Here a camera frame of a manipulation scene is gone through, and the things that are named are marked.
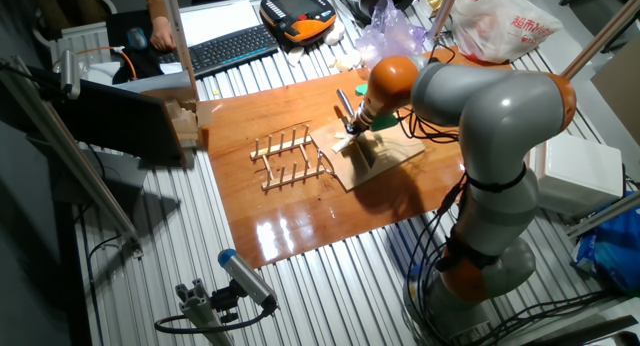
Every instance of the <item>blue bag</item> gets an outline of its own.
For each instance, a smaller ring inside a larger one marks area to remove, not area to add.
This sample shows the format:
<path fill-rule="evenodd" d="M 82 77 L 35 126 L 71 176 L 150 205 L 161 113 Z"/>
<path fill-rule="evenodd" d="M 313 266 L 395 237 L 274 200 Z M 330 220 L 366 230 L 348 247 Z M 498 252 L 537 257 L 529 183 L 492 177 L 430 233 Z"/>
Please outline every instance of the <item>blue bag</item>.
<path fill-rule="evenodd" d="M 573 260 L 577 268 L 613 282 L 627 294 L 640 296 L 640 207 L 584 236 L 574 249 Z"/>

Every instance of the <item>green object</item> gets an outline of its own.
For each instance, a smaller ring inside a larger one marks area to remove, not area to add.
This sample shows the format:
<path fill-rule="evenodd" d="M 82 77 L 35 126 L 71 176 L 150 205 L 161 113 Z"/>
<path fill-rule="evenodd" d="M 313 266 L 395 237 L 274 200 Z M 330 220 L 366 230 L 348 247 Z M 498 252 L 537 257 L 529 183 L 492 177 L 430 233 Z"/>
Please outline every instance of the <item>green object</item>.
<path fill-rule="evenodd" d="M 360 96 L 363 96 L 367 94 L 368 89 L 369 89 L 369 84 L 362 84 L 356 87 L 356 93 Z"/>
<path fill-rule="evenodd" d="M 398 119 L 394 115 L 386 117 L 376 117 L 371 123 L 371 131 L 380 131 L 398 124 Z"/>

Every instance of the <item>orange cable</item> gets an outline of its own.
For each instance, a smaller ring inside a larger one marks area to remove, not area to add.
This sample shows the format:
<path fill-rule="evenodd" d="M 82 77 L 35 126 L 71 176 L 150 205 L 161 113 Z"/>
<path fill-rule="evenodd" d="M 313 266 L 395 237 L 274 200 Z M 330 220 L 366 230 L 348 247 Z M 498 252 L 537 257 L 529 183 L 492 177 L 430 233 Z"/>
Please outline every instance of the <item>orange cable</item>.
<path fill-rule="evenodd" d="M 116 48 L 113 47 L 113 46 L 102 46 L 102 47 L 96 47 L 96 48 L 80 51 L 80 52 L 78 52 L 78 55 L 82 55 L 82 54 L 85 54 L 85 53 L 88 53 L 88 52 L 93 52 L 93 51 L 99 51 L 99 50 L 115 50 L 115 49 Z M 133 63 L 129 59 L 129 56 L 127 56 L 124 52 L 119 52 L 119 54 L 127 62 L 127 64 L 129 64 L 129 68 L 131 69 L 131 74 L 133 75 L 133 79 L 137 80 L 138 79 L 138 75 L 136 74 L 136 69 L 133 67 Z M 51 70 L 53 71 L 56 68 L 56 65 L 59 64 L 59 63 L 60 63 L 60 60 L 56 61 L 53 64 L 53 66 L 51 67 Z"/>

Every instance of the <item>slotted aluminum table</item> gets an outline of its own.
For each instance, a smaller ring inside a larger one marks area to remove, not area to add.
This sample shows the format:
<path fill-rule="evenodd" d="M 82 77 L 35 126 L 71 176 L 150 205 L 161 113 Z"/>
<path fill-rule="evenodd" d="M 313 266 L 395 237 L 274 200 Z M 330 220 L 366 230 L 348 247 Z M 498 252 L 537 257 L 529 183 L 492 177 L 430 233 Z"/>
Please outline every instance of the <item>slotted aluminum table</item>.
<path fill-rule="evenodd" d="M 257 13 L 259 0 L 253 0 Z M 186 10 L 225 5 L 218 3 Z M 429 29 L 431 22 L 420 4 L 406 10 L 409 20 Z M 290 67 L 282 51 L 250 64 L 197 82 L 203 100 L 233 97 L 291 85 L 335 74 L 327 63 L 352 49 L 361 30 L 344 14 L 344 39 L 335 46 L 312 46 L 297 67 Z M 81 51 L 106 46 L 104 24 L 69 29 L 52 43 L 52 57 L 61 50 Z M 91 62 L 110 61 L 108 52 Z M 523 56 L 517 70 L 552 70 L 539 51 Z M 589 120 L 580 112 L 568 128 L 574 136 L 602 143 Z M 85 296 L 95 345 L 206 345 L 200 335 L 173 336 L 154 330 L 154 321 L 180 314 L 174 286 L 201 278 L 209 291 L 226 287 L 229 277 L 217 264 L 218 253 L 233 248 L 225 212 L 205 151 L 194 152 L 192 170 L 149 171 L 133 222 L 138 227 L 144 257 L 132 257 L 117 240 L 98 250 L 91 259 L 95 294 L 89 284 L 85 250 L 116 235 L 99 210 L 91 209 L 84 227 L 76 225 Z M 452 226 L 450 211 L 437 232 L 442 243 Z M 388 225 L 259 269 L 276 291 L 281 310 L 251 327 L 232 331 L 237 345 L 412 345 L 412 323 L 405 321 L 402 285 L 416 237 L 431 214 Z M 515 291 L 484 303 L 492 326 L 527 306 L 562 300 L 600 290 L 597 282 L 583 280 L 569 265 L 571 242 L 557 215 L 540 211 L 523 234 L 537 260 L 537 270 Z M 540 322 L 505 339 L 520 345 L 577 319 L 615 305 L 592 307 L 555 322 Z M 259 310 L 249 300 L 239 306 L 241 320 Z M 179 323 L 187 327 L 186 322 Z"/>

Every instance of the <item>keyboard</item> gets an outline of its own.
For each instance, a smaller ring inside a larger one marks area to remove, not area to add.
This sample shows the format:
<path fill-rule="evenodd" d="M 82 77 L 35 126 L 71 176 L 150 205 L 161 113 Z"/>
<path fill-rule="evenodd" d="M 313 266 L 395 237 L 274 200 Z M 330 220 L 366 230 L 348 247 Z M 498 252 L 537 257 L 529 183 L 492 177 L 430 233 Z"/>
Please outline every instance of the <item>keyboard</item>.
<path fill-rule="evenodd" d="M 189 47 L 191 64 L 196 77 L 240 66 L 278 51 L 278 42 L 265 25 L 236 31 Z M 180 62 L 173 52 L 159 57 L 160 63 Z"/>

